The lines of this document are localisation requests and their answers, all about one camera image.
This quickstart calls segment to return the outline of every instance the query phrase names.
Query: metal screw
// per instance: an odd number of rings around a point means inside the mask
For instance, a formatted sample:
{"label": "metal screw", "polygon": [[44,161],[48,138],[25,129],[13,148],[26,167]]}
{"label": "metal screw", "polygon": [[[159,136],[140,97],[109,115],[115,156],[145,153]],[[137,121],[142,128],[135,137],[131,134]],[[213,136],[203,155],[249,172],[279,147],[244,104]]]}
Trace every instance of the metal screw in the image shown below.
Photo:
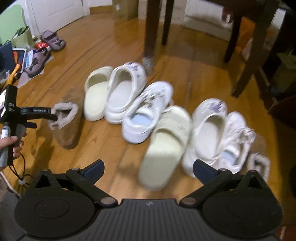
{"label": "metal screw", "polygon": [[116,202],[115,198],[113,197],[104,197],[101,199],[102,204],[111,205]]}
{"label": "metal screw", "polygon": [[185,197],[182,199],[182,203],[186,205],[193,205],[194,203],[196,203],[196,199],[193,197]]}

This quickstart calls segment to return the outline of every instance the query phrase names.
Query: ridged surface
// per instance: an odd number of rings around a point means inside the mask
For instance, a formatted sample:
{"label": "ridged surface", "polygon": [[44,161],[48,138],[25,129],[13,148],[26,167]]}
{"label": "ridged surface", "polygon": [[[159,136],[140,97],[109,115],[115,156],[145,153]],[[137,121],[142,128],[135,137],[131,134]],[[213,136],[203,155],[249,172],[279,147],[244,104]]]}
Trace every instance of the ridged surface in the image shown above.
{"label": "ridged surface", "polygon": [[[22,241],[33,241],[25,237]],[[173,199],[126,199],[102,210],[83,232],[62,241],[232,241],[203,221],[199,212],[178,206]],[[276,241],[268,237],[260,241]]]}

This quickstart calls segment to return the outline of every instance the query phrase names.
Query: fur lining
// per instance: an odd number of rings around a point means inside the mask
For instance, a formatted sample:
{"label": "fur lining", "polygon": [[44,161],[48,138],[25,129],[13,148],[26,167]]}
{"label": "fur lining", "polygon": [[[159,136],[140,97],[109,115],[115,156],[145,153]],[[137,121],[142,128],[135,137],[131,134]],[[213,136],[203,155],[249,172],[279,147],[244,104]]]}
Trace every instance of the fur lining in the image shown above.
{"label": "fur lining", "polygon": [[[63,116],[62,111],[70,111],[67,116]],[[78,105],[72,102],[64,102],[55,104],[52,108],[52,114],[57,115],[57,121],[49,121],[49,128],[51,130],[61,129],[71,121],[74,120],[78,113]]]}

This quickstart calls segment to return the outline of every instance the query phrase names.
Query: door panel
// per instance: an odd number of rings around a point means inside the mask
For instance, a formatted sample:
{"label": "door panel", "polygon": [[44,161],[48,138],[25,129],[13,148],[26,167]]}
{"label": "door panel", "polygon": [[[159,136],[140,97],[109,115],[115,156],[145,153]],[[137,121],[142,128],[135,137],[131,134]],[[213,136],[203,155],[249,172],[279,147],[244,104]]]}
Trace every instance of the door panel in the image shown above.
{"label": "door panel", "polygon": [[81,0],[31,0],[39,33],[57,31],[83,16]]}

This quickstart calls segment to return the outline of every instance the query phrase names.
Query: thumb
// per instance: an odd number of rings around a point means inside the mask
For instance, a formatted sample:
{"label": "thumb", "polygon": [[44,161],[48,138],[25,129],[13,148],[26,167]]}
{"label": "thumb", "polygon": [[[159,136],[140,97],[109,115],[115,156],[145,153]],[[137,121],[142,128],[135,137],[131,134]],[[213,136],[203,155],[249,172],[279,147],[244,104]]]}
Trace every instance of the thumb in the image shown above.
{"label": "thumb", "polygon": [[0,148],[4,148],[6,146],[9,146],[17,141],[17,136],[13,137],[4,137],[0,139]]}

